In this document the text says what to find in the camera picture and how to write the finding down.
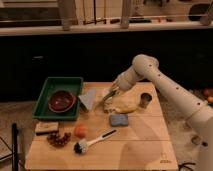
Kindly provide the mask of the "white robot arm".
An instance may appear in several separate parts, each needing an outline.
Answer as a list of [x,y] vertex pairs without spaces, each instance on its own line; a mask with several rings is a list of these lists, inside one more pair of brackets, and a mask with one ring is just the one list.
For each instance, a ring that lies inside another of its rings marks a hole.
[[185,116],[187,123],[202,140],[194,171],[213,171],[213,108],[164,75],[158,67],[156,58],[137,55],[133,58],[132,65],[113,81],[109,91],[121,94],[133,88],[138,81],[151,81]]

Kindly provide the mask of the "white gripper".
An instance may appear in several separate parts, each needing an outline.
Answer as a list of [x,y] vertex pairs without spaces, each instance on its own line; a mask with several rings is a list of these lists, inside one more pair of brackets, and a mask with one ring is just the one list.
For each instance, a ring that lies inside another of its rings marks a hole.
[[117,82],[113,81],[111,87],[108,88],[108,89],[105,89],[104,93],[105,93],[104,95],[108,99],[108,98],[113,97],[115,95],[119,95],[121,93],[121,90],[120,90],[119,86],[117,85]]

